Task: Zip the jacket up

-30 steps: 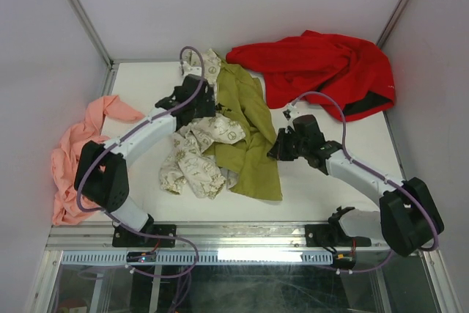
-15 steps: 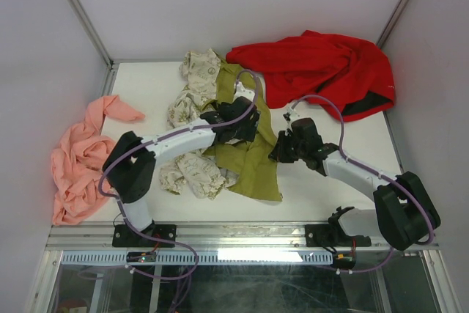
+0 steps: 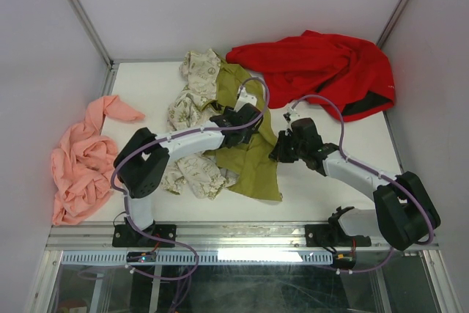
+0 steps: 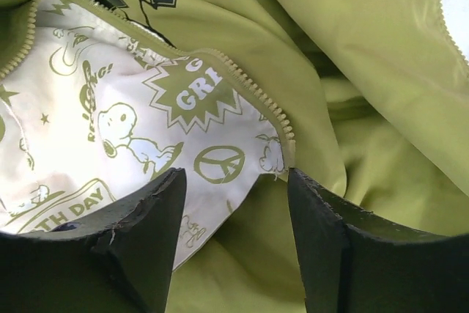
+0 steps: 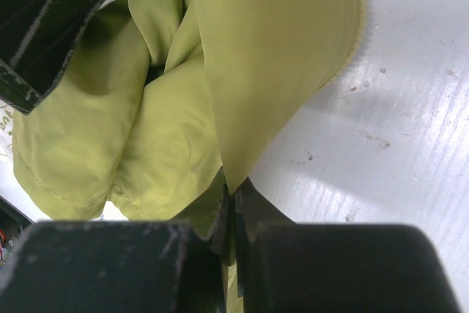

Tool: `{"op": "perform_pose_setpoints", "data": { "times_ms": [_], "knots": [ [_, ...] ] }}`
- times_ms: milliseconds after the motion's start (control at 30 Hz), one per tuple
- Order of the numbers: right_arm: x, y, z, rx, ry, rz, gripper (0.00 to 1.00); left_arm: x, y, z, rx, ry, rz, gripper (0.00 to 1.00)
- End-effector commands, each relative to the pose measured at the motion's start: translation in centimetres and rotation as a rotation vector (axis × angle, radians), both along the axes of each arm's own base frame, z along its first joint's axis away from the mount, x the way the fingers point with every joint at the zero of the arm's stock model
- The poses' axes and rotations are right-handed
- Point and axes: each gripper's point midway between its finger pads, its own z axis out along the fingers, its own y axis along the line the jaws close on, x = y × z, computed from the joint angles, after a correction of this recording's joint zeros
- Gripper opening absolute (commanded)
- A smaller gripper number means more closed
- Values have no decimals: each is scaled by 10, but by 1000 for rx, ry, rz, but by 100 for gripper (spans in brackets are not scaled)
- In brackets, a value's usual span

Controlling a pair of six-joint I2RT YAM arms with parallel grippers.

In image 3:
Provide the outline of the cream green patterned jacket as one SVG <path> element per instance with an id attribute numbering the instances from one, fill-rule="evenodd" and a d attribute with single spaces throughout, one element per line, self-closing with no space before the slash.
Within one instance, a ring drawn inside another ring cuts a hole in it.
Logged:
<path id="1" fill-rule="evenodd" d="M 181 194 L 187 185 L 199 199 L 215 199 L 227 189 L 281 202 L 278 165 L 269 157 L 277 138 L 262 83 L 211 49 L 187 52 L 180 75 L 185 86 L 167 108 L 167 128 L 188 130 L 191 140 L 214 135 L 221 142 L 169 162 L 161 187 Z"/>

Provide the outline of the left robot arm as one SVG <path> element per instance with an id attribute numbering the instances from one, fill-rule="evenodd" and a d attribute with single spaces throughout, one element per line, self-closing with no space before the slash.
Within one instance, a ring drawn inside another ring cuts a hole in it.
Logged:
<path id="1" fill-rule="evenodd" d="M 153 238 L 151 194 L 158 188 L 169 163 L 186 156 L 247 144 L 262 123 L 265 111 L 251 103 L 202 125 L 156 136 L 147 128 L 135 132 L 114 161 L 111 187 L 122 192 L 128 237 L 138 246 Z"/>

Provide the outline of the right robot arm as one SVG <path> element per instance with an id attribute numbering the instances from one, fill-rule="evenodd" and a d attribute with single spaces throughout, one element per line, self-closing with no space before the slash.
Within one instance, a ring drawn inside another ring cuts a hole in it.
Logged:
<path id="1" fill-rule="evenodd" d="M 441 225 L 420 177 L 413 172 L 379 171 L 325 143 L 313 119 L 285 113 L 287 128 L 278 134 L 270 159 L 280 163 L 302 161 L 308 169 L 338 180 L 367 196 L 373 210 L 339 207 L 328 219 L 328 238 L 344 245 L 355 236 L 380 236 L 394 249 L 404 251 L 429 240 Z"/>

